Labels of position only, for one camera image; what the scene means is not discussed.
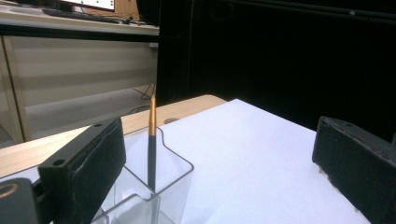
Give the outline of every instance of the clear plastic container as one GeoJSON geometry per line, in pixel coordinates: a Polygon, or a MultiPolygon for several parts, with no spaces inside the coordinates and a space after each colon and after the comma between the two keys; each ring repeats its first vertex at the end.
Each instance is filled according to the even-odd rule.
{"type": "Polygon", "coordinates": [[[180,223],[193,165],[168,148],[157,129],[155,192],[148,186],[148,129],[125,135],[127,162],[94,224],[180,223]]]}

